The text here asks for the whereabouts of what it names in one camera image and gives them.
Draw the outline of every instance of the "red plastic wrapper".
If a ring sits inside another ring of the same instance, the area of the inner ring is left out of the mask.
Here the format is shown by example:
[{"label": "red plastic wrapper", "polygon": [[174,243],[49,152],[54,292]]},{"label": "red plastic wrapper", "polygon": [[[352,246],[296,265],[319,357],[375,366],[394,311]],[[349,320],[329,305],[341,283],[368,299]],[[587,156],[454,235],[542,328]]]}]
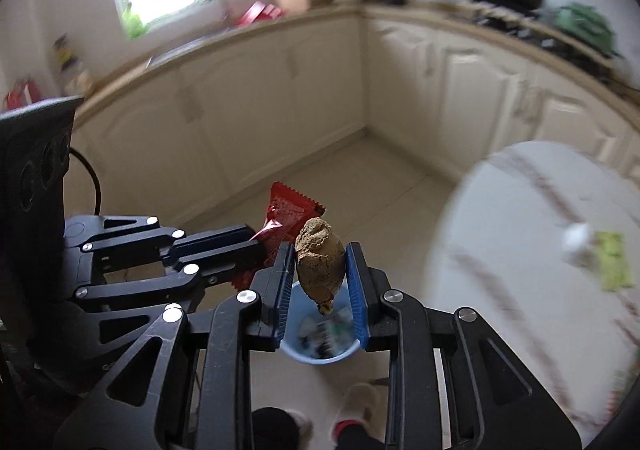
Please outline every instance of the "red plastic wrapper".
[{"label": "red plastic wrapper", "polygon": [[[324,207],[318,201],[300,194],[289,186],[276,181],[271,185],[271,198],[262,229],[252,237],[258,239],[267,248],[264,267],[273,266],[280,243],[294,243],[302,227],[312,217],[324,214]],[[249,289],[255,270],[236,275],[231,284],[238,290]]]}]

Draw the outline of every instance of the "red sock cuff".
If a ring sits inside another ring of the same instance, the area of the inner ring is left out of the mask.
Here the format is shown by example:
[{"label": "red sock cuff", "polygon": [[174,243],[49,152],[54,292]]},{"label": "red sock cuff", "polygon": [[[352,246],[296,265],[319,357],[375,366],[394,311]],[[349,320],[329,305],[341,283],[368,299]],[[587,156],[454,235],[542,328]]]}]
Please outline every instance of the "red sock cuff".
[{"label": "red sock cuff", "polygon": [[360,426],[363,426],[361,422],[359,422],[359,421],[357,421],[355,419],[345,419],[344,421],[340,421],[340,422],[336,423],[335,426],[334,426],[334,439],[336,441],[338,441],[338,436],[340,435],[340,432],[342,432],[342,430],[344,430],[349,425],[360,425]]}]

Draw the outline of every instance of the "marble tabletop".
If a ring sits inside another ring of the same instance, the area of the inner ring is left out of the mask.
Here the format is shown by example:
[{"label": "marble tabletop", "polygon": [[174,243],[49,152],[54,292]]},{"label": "marble tabletop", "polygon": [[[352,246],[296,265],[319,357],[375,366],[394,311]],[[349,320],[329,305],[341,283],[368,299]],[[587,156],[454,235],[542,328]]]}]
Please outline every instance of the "marble tabletop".
[{"label": "marble tabletop", "polygon": [[640,289],[602,290],[597,265],[562,255],[571,224],[620,232],[640,279],[640,193],[572,148],[520,143],[456,190],[426,262],[424,305],[475,308],[573,421],[586,446],[640,347]]}]

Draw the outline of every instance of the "foot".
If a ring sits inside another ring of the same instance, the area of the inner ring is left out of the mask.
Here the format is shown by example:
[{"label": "foot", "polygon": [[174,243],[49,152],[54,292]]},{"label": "foot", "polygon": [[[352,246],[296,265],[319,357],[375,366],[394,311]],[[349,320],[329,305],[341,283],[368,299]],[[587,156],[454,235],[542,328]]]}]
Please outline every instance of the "foot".
[{"label": "foot", "polygon": [[369,432],[369,422],[375,413],[380,395],[369,383],[351,385],[331,428],[331,440],[337,444],[340,430],[349,424],[359,424]]},{"label": "foot", "polygon": [[302,412],[297,410],[285,410],[285,412],[293,418],[293,421],[296,422],[298,431],[300,432],[300,439],[305,438],[311,432],[311,428],[313,426],[311,420],[302,414]]}]

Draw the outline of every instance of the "brown ginger piece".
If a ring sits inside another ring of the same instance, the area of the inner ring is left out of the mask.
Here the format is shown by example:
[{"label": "brown ginger piece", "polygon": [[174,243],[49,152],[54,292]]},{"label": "brown ginger piece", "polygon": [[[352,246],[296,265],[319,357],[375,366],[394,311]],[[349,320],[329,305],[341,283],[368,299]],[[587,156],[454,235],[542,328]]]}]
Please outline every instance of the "brown ginger piece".
[{"label": "brown ginger piece", "polygon": [[326,221],[311,218],[296,238],[298,280],[323,315],[331,313],[344,280],[344,246]]}]

